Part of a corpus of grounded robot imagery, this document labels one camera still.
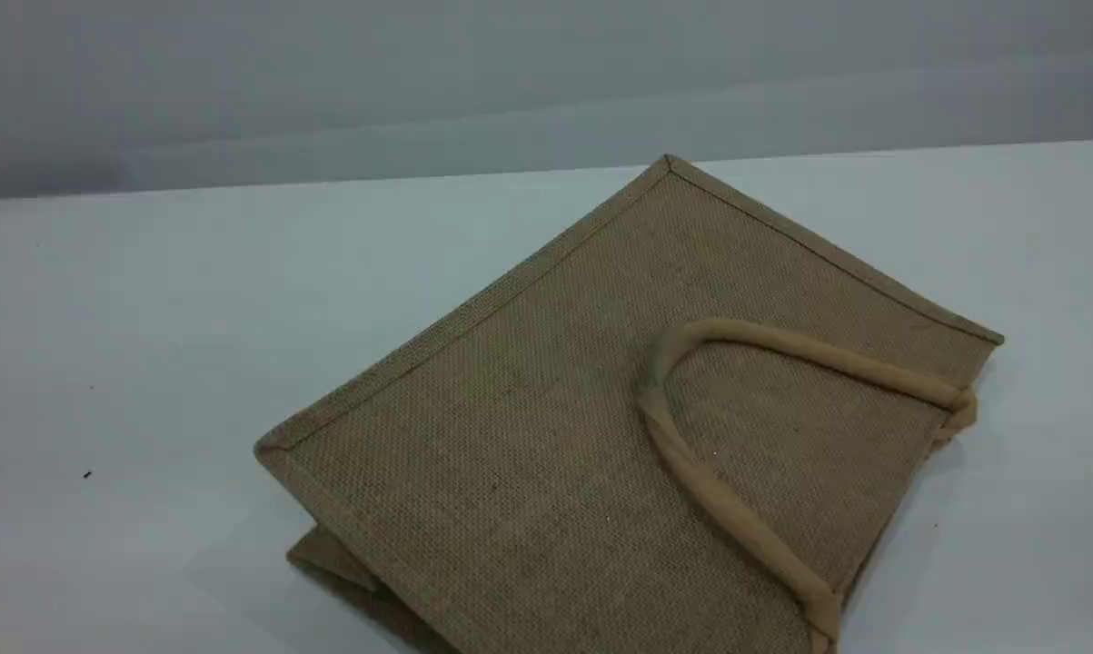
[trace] jute tote bag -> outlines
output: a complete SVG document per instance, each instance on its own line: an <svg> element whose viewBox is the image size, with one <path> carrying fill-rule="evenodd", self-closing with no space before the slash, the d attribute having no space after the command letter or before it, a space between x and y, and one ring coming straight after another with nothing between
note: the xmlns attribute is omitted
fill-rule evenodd
<svg viewBox="0 0 1093 654"><path fill-rule="evenodd" d="M256 456L431 646L834 652L1000 342L665 157Z"/></svg>

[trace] jute bag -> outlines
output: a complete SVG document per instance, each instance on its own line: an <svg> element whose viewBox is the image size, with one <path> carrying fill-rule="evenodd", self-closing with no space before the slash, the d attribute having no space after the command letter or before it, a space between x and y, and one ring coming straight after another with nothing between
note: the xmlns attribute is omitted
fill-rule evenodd
<svg viewBox="0 0 1093 654"><path fill-rule="evenodd" d="M425 646L834 652L1000 342L665 157L256 456Z"/></svg>

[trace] woven texture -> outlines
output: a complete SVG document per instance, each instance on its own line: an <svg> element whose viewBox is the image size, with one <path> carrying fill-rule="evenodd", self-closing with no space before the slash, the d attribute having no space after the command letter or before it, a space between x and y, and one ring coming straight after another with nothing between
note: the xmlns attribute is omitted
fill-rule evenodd
<svg viewBox="0 0 1093 654"><path fill-rule="evenodd" d="M674 157L256 454L465 653L803 653L790 593L670 477L634 395L692 319L964 388L1002 339ZM762 349L667 379L696 456L838 593L948 412Z"/></svg>

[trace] padded handle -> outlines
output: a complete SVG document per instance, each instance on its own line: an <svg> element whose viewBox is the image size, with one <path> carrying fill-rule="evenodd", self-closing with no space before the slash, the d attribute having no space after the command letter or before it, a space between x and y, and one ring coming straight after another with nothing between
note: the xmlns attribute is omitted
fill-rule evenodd
<svg viewBox="0 0 1093 654"><path fill-rule="evenodd" d="M830 346L800 332L766 327L744 319L700 319L675 327L659 339L650 360L649 376L638 394L651 440L671 472L695 497L698 504L753 558L790 588L804 608L812 628L812 650L836 653L841 634L842 599L816 575L707 465L696 459L680 436L663 383L689 351L707 340L729 340L777 351L788 357L823 365L849 377L905 394L950 411L950 418L935 435L940 447L969 427L977 418L977 398L969 388L954 388L947 382L870 359L855 351Z"/></svg>

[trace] white surface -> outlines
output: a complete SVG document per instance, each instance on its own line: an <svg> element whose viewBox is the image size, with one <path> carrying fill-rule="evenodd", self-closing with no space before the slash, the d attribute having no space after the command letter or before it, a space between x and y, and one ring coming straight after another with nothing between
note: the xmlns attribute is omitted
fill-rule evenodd
<svg viewBox="0 0 1093 654"><path fill-rule="evenodd" d="M1093 652L1093 142L705 167L1008 336L844 650ZM251 444L639 170L0 201L0 653L391 652Z"/></svg>

